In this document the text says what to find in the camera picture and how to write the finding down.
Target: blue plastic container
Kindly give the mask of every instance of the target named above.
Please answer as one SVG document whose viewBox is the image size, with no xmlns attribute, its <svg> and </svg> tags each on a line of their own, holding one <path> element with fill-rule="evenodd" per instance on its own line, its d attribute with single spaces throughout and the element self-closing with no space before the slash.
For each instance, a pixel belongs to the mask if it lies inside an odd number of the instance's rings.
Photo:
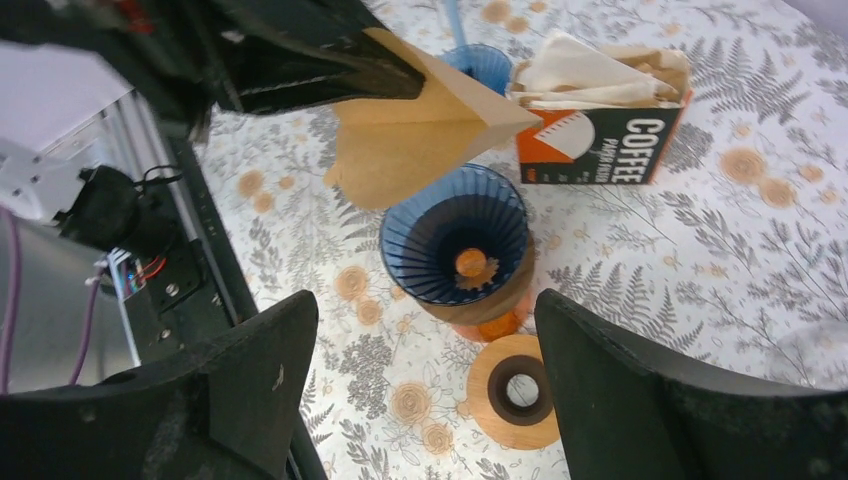
<svg viewBox="0 0 848 480">
<path fill-rule="evenodd" d="M 439 58 L 499 95 L 506 92 L 506 85 L 509 83 L 512 72 L 512 62 L 497 48 L 480 44 L 465 45 L 454 48 Z"/>
<path fill-rule="evenodd" d="M 406 293 L 435 305 L 476 302 L 501 288 L 527 250 L 527 212 L 515 187 L 497 172 L 466 164 L 386 212 L 380 253 Z M 491 284 L 459 288 L 455 261 L 477 248 L 498 261 Z"/>
</svg>

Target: table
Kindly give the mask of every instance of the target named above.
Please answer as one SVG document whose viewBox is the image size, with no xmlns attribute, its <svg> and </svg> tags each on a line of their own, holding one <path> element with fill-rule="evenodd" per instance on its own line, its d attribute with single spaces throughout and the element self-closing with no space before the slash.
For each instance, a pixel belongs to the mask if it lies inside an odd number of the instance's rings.
<svg viewBox="0 0 848 480">
<path fill-rule="evenodd" d="M 424 50 L 452 47 L 437 0 L 367 3 Z M 514 146 L 475 160 L 527 201 L 537 290 L 619 312 L 626 327 L 724 368 L 767 376 L 777 358 L 797 381 L 848 387 L 844 363 L 799 358 L 784 341 L 848 322 L 845 43 L 775 0 L 461 3 L 470 41 L 514 61 L 561 28 L 593 44 L 675 46 L 694 63 L 695 102 L 652 186 L 520 185 Z M 217 114 L 198 151 L 260 308 L 299 289 L 318 298 L 301 410 L 328 475 L 567 478 L 559 442 L 506 450 L 470 417 L 465 381 L 482 346 L 393 287 L 380 214 L 324 187 L 334 128 L 326 108 Z"/>
</svg>

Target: leaf pattern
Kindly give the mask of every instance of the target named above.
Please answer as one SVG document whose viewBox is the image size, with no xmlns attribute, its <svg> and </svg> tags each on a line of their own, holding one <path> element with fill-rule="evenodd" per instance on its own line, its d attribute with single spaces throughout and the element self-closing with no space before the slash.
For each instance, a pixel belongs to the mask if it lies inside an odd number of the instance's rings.
<svg viewBox="0 0 848 480">
<path fill-rule="evenodd" d="M 365 3 L 427 52 L 454 46 L 441 1 Z M 467 37 L 513 62 L 562 29 L 594 46 L 677 46 L 692 66 L 695 98 L 651 185 L 522 185 L 514 142 L 473 160 L 525 201 L 534 292 L 555 288 L 724 368 L 848 388 L 840 383 L 848 362 L 832 355 L 848 342 L 834 327 L 848 327 L 845 42 L 779 0 L 510 1 L 505 17 L 490 21 L 483 9 L 494 3 L 460 2 Z M 328 478 L 569 478 L 560 444 L 505 450 L 479 430 L 465 389 L 483 345 L 393 288 L 379 255 L 382 212 L 325 187 L 337 128 L 331 107 L 273 117 L 215 111 L 209 143 L 195 147 L 258 306 L 300 289 L 316 295 L 301 415 Z M 734 149 L 762 157 L 761 177 L 728 175 L 722 159 Z M 239 182 L 255 172 L 258 190 L 245 196 Z M 767 202 L 769 183 L 783 186 L 782 203 Z M 353 284 L 337 283 L 349 268 Z M 360 318 L 362 305 L 371 312 Z M 535 334 L 532 314 L 520 331 Z M 404 385 L 421 386 L 407 391 L 428 402 L 420 423 L 398 420 L 393 398 Z M 450 437 L 438 448 L 422 437 L 436 425 Z"/>
</svg>

